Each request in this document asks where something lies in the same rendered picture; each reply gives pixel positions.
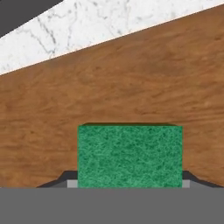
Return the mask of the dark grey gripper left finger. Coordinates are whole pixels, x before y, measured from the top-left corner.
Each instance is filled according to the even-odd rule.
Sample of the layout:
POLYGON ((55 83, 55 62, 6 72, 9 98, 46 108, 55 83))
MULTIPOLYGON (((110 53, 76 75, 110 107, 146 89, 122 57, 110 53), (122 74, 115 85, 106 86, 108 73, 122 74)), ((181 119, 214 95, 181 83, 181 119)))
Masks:
POLYGON ((77 188, 78 187, 78 172, 63 171, 62 174, 55 180, 44 183, 39 187, 58 187, 58 188, 77 188))

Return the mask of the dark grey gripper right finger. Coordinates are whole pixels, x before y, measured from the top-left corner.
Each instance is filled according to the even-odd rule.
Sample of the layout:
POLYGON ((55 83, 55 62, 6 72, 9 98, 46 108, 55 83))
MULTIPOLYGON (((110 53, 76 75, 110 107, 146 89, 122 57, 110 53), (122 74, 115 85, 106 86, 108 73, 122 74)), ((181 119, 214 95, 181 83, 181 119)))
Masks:
POLYGON ((182 172, 182 187, 183 188, 199 188, 199 187, 210 187, 210 188, 221 188, 221 185, 205 181, 197 178, 189 171, 182 172))

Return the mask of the brown wooden cutting board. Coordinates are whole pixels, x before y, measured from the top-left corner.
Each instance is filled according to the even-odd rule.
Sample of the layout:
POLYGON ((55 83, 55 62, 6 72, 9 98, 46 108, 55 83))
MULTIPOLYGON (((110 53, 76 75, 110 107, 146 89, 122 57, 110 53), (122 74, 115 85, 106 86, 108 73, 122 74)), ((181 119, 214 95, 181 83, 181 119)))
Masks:
POLYGON ((224 4, 0 76, 0 186, 72 170, 82 123, 174 123, 224 186, 224 4))

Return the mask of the green sponge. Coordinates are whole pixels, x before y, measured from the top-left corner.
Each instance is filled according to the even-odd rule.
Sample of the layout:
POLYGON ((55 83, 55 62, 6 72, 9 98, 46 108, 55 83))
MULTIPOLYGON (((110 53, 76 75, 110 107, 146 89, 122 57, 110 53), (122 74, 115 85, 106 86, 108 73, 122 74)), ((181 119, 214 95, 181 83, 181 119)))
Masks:
POLYGON ((183 129, 175 125, 81 125, 78 187, 180 188, 183 129))

